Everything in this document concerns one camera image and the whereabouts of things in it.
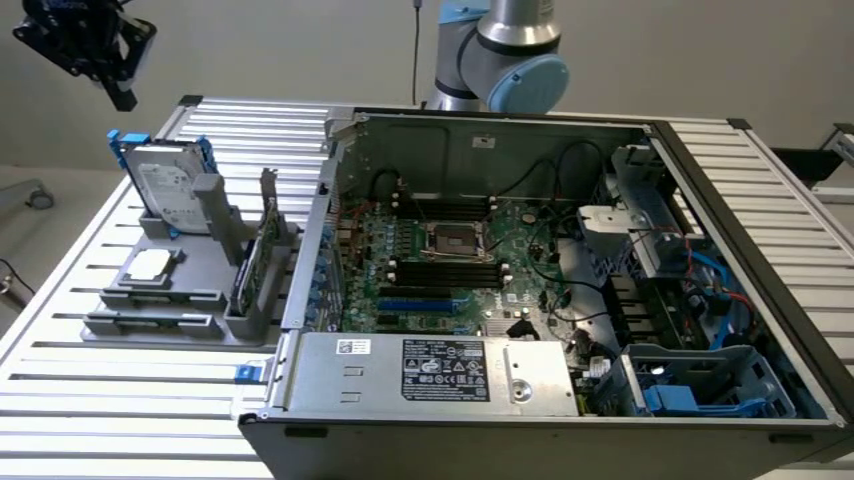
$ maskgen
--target aluminum profile table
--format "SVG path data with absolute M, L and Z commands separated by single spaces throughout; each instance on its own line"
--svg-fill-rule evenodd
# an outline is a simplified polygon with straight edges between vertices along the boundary
M 260 217 L 257 177 L 264 167 L 276 168 L 278 207 L 300 223 L 325 160 L 328 108 L 205 98 L 174 110 L 158 135 L 208 136 L 229 201 L 244 218 Z M 854 364 L 854 269 L 827 265 L 827 258 L 854 261 L 840 233 L 825 226 L 831 217 L 813 213 L 823 207 L 804 200 L 749 132 L 723 120 L 665 120 L 843 362 Z M 0 341 L 0 478 L 270 477 L 232 421 L 234 395 L 246 406 L 260 405 L 262 387 L 237 387 L 232 378 L 234 366 L 265 358 L 272 345 L 264 353 L 80 340 L 82 315 L 97 306 L 97 291 L 141 235 L 140 212 L 125 179 Z M 854 456 L 792 468 L 820 470 L 777 470 L 769 478 L 843 478 L 831 469 L 854 469 Z

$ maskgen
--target motherboard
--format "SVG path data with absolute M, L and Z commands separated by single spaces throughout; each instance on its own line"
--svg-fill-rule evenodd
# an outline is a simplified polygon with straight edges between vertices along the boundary
M 341 210 L 342 331 L 505 336 L 527 320 L 533 331 L 521 336 L 564 338 L 551 316 L 565 289 L 547 280 L 561 278 L 559 253 L 539 202 Z

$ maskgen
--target sticker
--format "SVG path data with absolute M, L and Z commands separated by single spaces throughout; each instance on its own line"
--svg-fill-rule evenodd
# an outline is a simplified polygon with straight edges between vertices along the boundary
M 136 256 L 130 261 L 130 266 L 125 270 L 125 275 L 130 280 L 153 280 L 169 266 L 172 252 L 158 248 L 149 248 L 136 252 Z
M 495 148 L 495 137 L 471 137 L 472 148 Z
M 483 342 L 404 339 L 400 394 L 410 402 L 488 402 Z
M 366 338 L 338 340 L 334 346 L 334 353 L 338 355 L 369 355 L 370 340 Z
M 178 167 L 142 163 L 142 184 L 162 220 L 185 233 L 208 233 L 201 203 L 192 193 L 192 179 Z

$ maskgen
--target metal case frame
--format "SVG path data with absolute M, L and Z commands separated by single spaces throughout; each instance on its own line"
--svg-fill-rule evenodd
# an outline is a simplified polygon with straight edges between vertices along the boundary
M 493 122 L 529 122 L 552 125 L 575 123 L 591 126 L 640 128 L 648 133 L 664 164 L 672 174 L 672 188 L 680 189 L 704 230 L 721 249 L 735 276 L 745 285 L 756 308 L 768 319 L 783 350 L 827 414 L 825 420 L 736 420 L 663 418 L 469 418 L 451 415 L 328 415 L 294 414 L 282 410 L 293 381 L 293 361 L 298 358 L 300 305 L 290 305 L 282 321 L 284 334 L 278 343 L 278 370 L 266 391 L 265 408 L 240 417 L 240 430 L 273 474 L 286 476 L 381 475 L 378 457 L 393 459 L 385 468 L 416 478 L 449 476 L 489 476 L 517 478 L 531 473 L 531 466 L 519 459 L 559 458 L 553 463 L 537 461 L 537 474 L 564 473 L 567 458 L 573 471 L 605 478 L 624 473 L 640 478 L 664 476 L 699 478 L 748 478 L 773 467 L 801 459 L 829 460 L 847 452 L 852 441 L 849 423 L 854 412 L 854 378 L 833 354 L 815 325 L 765 260 L 747 231 L 711 184 L 696 160 L 668 122 L 652 119 L 597 118 L 572 116 L 496 115 L 489 113 L 428 112 L 385 108 L 356 108 L 333 112 L 332 118 L 352 118 L 356 122 L 370 115 L 441 116 L 447 120 L 480 119 Z M 334 136 L 340 125 L 326 124 L 326 134 Z M 325 181 L 340 161 L 345 144 L 332 143 L 330 158 L 324 166 Z M 313 237 L 320 231 L 328 199 L 318 198 L 312 206 L 302 248 L 312 254 Z M 313 258 L 300 262 L 313 266 Z M 306 275 L 297 268 L 294 282 Z M 613 440 L 620 439 L 613 450 Z M 405 445 L 417 445 L 408 451 Z M 513 455 L 488 458 L 457 456 L 459 445 L 477 445 L 479 452 L 511 448 Z M 707 452 L 715 449 L 724 462 L 708 462 Z M 619 464 L 583 460 L 608 451 L 619 455 Z M 418 463 L 429 462 L 428 472 Z M 451 459 L 444 465 L 443 459 Z

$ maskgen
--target blue latch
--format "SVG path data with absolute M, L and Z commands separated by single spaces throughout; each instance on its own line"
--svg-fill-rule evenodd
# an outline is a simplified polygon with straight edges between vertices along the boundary
M 273 357 L 264 360 L 237 365 L 234 370 L 234 383 L 237 385 L 262 385 L 269 381 L 269 372 L 273 370 Z
M 258 385 L 261 383 L 262 372 L 264 367 L 240 365 L 234 371 L 234 383 L 237 385 Z
M 146 133 L 125 133 L 121 137 L 121 142 L 130 143 L 133 145 L 145 145 L 150 141 L 150 135 Z
M 218 169 L 216 168 L 216 160 L 213 159 L 213 147 L 210 147 L 210 142 L 206 137 L 201 135 L 196 138 L 196 143 L 201 148 L 201 163 L 204 165 L 204 171 L 206 173 L 218 173 Z
M 752 418 L 767 405 L 763 398 L 751 398 L 737 405 L 697 405 L 685 385 L 655 385 L 643 391 L 643 399 L 652 415 L 676 417 Z

